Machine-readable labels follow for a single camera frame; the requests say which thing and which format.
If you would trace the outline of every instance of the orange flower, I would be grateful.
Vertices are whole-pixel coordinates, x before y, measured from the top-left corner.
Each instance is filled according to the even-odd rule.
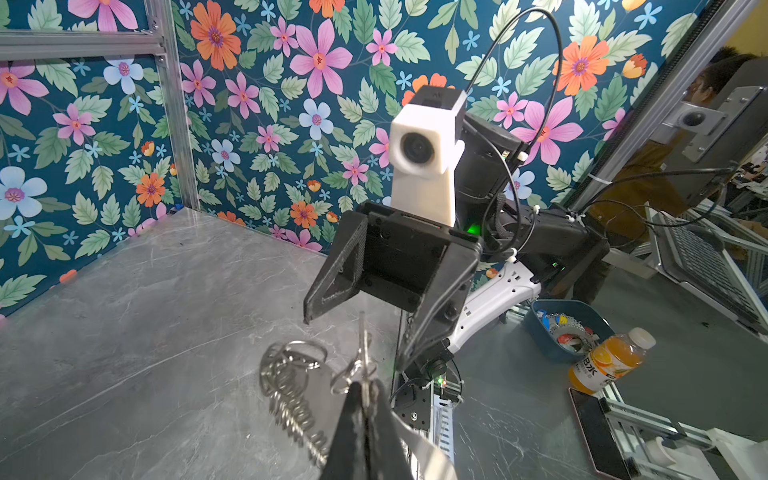
[[[136,186],[136,193],[139,194],[140,204],[144,204],[145,207],[152,207],[153,205],[160,203],[160,197],[165,195],[165,187],[163,184],[165,180],[157,175],[157,172],[152,172],[152,175],[144,175],[141,178],[141,183]]]
[[[147,155],[148,157],[151,157],[154,153],[154,142],[148,141],[145,142],[144,145],[141,145],[141,153],[144,155]]]
[[[221,71],[224,64],[227,68],[235,68],[237,59],[233,54],[240,54],[240,39],[232,35],[236,27],[230,14],[221,16],[221,6],[208,0],[208,11],[198,3],[194,16],[197,22],[192,21],[192,36],[200,40],[197,51],[203,60],[210,58],[210,66]]]
[[[621,6],[624,7],[624,10],[627,12],[631,12],[644,3],[645,0],[622,0]]]
[[[296,225],[301,225],[302,228],[310,228],[317,225],[317,214],[315,213],[315,207],[307,205],[304,202],[291,205],[290,216],[293,217],[293,221]]]
[[[626,78],[639,78],[645,75],[646,68],[648,67],[648,60],[645,59],[643,54],[633,55],[627,63],[624,64],[624,69],[621,74]]]
[[[584,37],[581,48],[573,42],[563,50],[563,75],[560,77],[558,91],[565,88],[565,94],[574,96],[580,90],[589,90],[598,83],[595,75],[602,75],[608,67],[608,43],[595,36]],[[558,73],[557,63],[552,73]]]
[[[245,222],[243,222],[243,219],[237,218],[237,215],[233,214],[232,212],[227,212],[227,214],[224,214],[224,212],[219,212],[216,216],[222,220],[226,220],[232,223],[237,223],[238,225],[245,227]]]
[[[405,95],[402,97],[402,106],[405,107],[413,98],[414,95],[416,95],[416,92],[419,91],[421,87],[424,85],[430,85],[433,87],[445,87],[445,84],[448,83],[448,79],[443,77],[440,74],[433,74],[432,78],[429,79],[429,83],[427,82],[427,76],[422,75],[421,77],[415,79],[413,81],[413,91],[408,90]]]
[[[333,17],[334,9],[337,12],[341,12],[341,9],[344,8],[345,1],[346,0],[310,0],[310,7],[315,13],[320,11],[320,7],[323,7],[323,17],[331,18]]]
[[[58,281],[61,282],[61,283],[68,283],[71,280],[73,280],[77,275],[78,275],[78,271],[77,270],[69,270],[67,273],[65,273],[64,275],[60,276],[58,278]]]

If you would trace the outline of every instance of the bottle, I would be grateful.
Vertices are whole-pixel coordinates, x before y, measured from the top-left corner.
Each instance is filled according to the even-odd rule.
[[[656,339],[641,328],[617,333],[576,362],[568,378],[576,390],[591,395],[640,366],[654,345]]]

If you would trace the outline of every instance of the blue plastic bin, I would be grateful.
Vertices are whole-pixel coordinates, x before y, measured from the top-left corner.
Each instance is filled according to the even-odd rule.
[[[531,309],[525,314],[523,327],[531,334],[541,352],[553,362],[576,363],[579,359],[584,358],[585,354],[568,352],[558,345],[536,316],[536,312],[539,310],[572,316],[582,326],[588,326],[597,333],[601,343],[615,333],[608,322],[584,302],[578,300],[537,300],[533,302]]]

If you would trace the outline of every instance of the bottle label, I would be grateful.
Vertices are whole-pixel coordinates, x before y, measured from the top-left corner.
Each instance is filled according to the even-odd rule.
[[[574,374],[578,381],[595,392],[627,375],[632,369],[616,358],[605,345],[600,345],[574,364]]]

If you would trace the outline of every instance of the small blue flower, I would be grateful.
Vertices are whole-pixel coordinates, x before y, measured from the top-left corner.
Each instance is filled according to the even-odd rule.
[[[478,46],[478,38],[480,38],[480,34],[474,35],[474,32],[472,30],[469,31],[469,37],[462,42],[462,45],[467,46],[467,51],[469,51],[470,48],[475,48]]]
[[[640,27],[638,27],[638,30],[642,30],[645,28],[645,25],[648,25],[649,23],[651,25],[656,25],[656,17],[654,15],[657,15],[659,12],[661,12],[664,9],[664,7],[656,7],[654,8],[654,4],[651,2],[648,2],[645,4],[645,13],[638,15],[634,18],[636,22],[642,22],[640,23]]]
[[[319,157],[323,154],[323,145],[318,144],[317,142],[312,142],[312,148],[310,148],[310,153],[314,153],[315,157]]]
[[[129,108],[128,111],[135,111],[144,106],[144,104],[139,101],[139,97],[128,97],[128,103],[131,104],[131,108]]]
[[[74,241],[80,238],[78,235],[74,234],[74,230],[72,230],[69,234],[62,235],[64,237],[64,245],[65,247],[67,245],[74,245]]]
[[[248,31],[252,28],[249,23],[245,22],[244,13],[240,16],[240,18],[235,17],[235,23],[237,23],[237,31],[241,31],[245,35],[248,35]]]
[[[189,20],[190,16],[192,16],[192,11],[190,10],[192,7],[192,2],[184,3],[184,0],[181,0],[179,3],[181,4],[179,13],[181,13],[187,20]]]
[[[134,150],[134,154],[128,157],[131,159],[131,164],[140,164],[141,163],[141,154],[138,153],[136,150]]]
[[[277,18],[277,15],[275,14],[275,12],[273,12],[273,10],[275,9],[275,4],[273,3],[267,4],[266,0],[261,0],[261,6],[262,6],[261,16],[266,17],[266,20],[268,22],[272,21],[271,18]]]
[[[85,58],[80,57],[80,61],[73,61],[72,62],[72,71],[75,73],[82,73],[83,76],[86,75],[85,72],[91,71],[91,67],[87,66],[85,64]]]
[[[197,114],[200,115],[200,118],[202,118],[203,121],[210,121],[210,117],[213,115],[208,110],[206,110],[205,107],[203,107],[203,110],[198,111]]]
[[[413,75],[408,74],[408,76],[406,77],[406,73],[401,70],[400,79],[395,83],[400,85],[400,90],[405,90],[406,88],[411,86],[411,78],[413,78]]]
[[[491,87],[491,90],[496,92],[496,94],[499,97],[501,97],[502,94],[509,93],[509,88],[507,88],[507,86],[512,83],[512,80],[504,81],[504,78],[499,77],[499,78],[496,79],[496,83],[497,83],[497,85]]]
[[[115,242],[115,243],[121,242],[121,241],[123,241],[123,237],[125,237],[126,234],[127,234],[127,232],[123,231],[123,227],[120,227],[116,231],[112,232],[112,236],[114,237],[112,239],[112,241]]]
[[[29,147],[19,147],[17,144],[13,144],[11,145],[11,148],[13,149],[13,151],[8,153],[9,159],[16,157],[16,161],[20,162],[25,158],[29,158],[29,155],[27,154],[27,152],[29,151]]]
[[[607,11],[607,10],[610,10],[610,9],[611,9],[611,2],[613,2],[613,3],[616,3],[616,2],[618,2],[618,1],[619,1],[619,0],[600,0],[600,1],[598,2],[598,7],[599,7],[600,5],[605,5],[605,10]]]
[[[98,158],[98,155],[101,153],[101,147],[98,146],[97,141],[94,141],[93,145],[86,144],[85,150],[87,150],[88,153],[91,154],[93,158]]]
[[[6,225],[3,230],[6,232],[13,232],[13,235],[11,235],[11,238],[17,238],[22,233],[24,235],[29,235],[31,231],[29,231],[29,227],[35,224],[33,221],[24,222],[24,217],[21,215],[16,215],[13,218],[13,221],[16,222],[16,225]]]

